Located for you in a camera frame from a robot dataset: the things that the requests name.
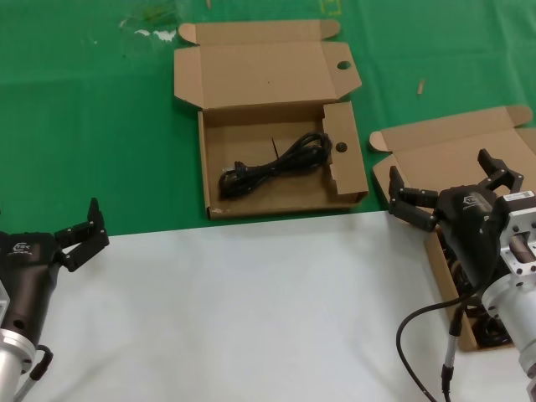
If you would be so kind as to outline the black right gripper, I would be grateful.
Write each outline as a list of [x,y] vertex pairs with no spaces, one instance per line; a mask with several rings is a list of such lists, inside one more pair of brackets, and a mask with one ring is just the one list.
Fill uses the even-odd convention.
[[523,175],[510,169],[502,159],[481,149],[477,161],[487,175],[477,186],[460,186],[440,192],[405,186],[399,170],[389,170],[389,213],[424,231],[438,224],[449,248],[461,263],[467,279],[478,289],[494,281],[498,264],[498,229],[487,220],[499,195],[519,193]]

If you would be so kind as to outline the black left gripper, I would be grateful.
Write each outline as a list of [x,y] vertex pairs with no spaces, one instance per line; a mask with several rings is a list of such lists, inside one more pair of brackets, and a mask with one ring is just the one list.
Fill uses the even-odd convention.
[[54,235],[2,232],[1,282],[9,304],[1,328],[37,342],[57,284],[59,263],[75,272],[109,244],[97,198],[91,199],[84,223]]

